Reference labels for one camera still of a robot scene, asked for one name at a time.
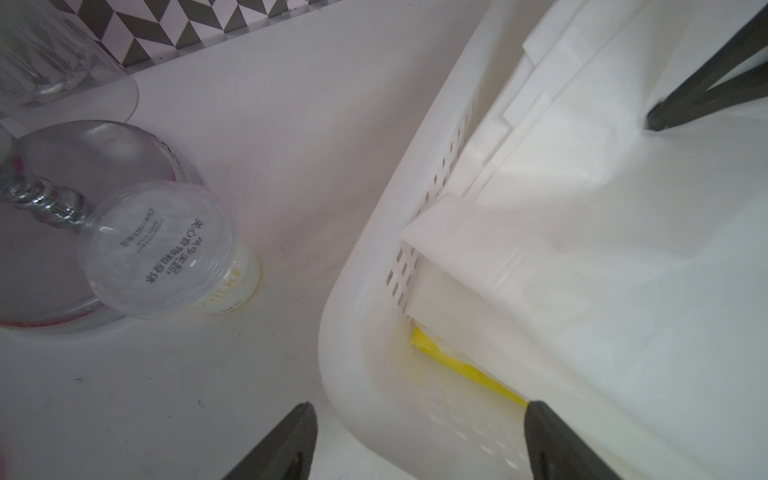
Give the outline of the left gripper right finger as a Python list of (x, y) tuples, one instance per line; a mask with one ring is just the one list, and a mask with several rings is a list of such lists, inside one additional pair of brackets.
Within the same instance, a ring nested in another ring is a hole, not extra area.
[(620, 480), (543, 401), (527, 405), (524, 436), (535, 480)]

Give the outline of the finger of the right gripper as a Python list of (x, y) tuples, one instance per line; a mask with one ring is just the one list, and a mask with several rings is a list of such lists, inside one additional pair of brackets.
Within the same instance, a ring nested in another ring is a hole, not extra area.
[(717, 52), (645, 117), (644, 127), (660, 132), (715, 112), (765, 98), (767, 63), (732, 72), (767, 50), (767, 8), (762, 7)]

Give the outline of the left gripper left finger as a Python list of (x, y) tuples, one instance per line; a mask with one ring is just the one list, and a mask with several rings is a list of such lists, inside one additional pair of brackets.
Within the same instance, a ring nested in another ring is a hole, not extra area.
[(318, 438), (318, 420), (309, 402), (296, 405), (224, 480), (307, 480)]

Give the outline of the white plastic basket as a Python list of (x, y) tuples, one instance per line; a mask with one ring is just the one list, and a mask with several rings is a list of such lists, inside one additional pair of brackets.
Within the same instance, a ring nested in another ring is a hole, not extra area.
[[(512, 45), (510, 27), (522, 2), (496, 1), (485, 12), (389, 181), (321, 319), (319, 364), (332, 405), (367, 447), (422, 479), (533, 477), (524, 436), (527, 406), (471, 382), (410, 343), (412, 326), (419, 325), (406, 309), (422, 258), (401, 237), (439, 198), (514, 70), (502, 51)], [(648, 479), (617, 469), (607, 453), (571, 429), (619, 477)]]

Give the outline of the yellow raincoat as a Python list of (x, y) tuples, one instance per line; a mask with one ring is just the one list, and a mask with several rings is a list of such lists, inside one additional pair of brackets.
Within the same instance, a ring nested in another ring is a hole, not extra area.
[(433, 339), (421, 330), (416, 324), (412, 326), (410, 343), (421, 353), (427, 355), (441, 365), (453, 370), (471, 382), (515, 403), (516, 405), (526, 407), (528, 402), (519, 397), (511, 390), (508, 390), (501, 383), (485, 375), (469, 363), (463, 362), (457, 358), (444, 353)]

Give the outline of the clear translucent raincoat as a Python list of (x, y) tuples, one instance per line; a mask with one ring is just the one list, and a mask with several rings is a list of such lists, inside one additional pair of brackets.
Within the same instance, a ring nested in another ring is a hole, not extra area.
[(767, 98), (645, 117), (763, 1), (524, 1), (407, 315), (623, 472), (767, 475)]

